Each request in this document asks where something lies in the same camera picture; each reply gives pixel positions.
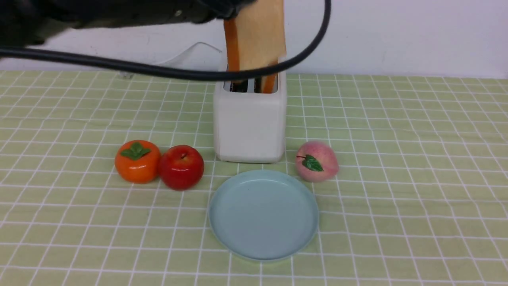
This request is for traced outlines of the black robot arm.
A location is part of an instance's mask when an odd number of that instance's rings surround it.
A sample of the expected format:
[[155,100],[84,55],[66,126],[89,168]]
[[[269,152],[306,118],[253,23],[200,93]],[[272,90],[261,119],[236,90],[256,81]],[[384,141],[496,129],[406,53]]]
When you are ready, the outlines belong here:
[[1,45],[41,45],[67,29],[124,28],[231,19],[250,0],[2,0]]

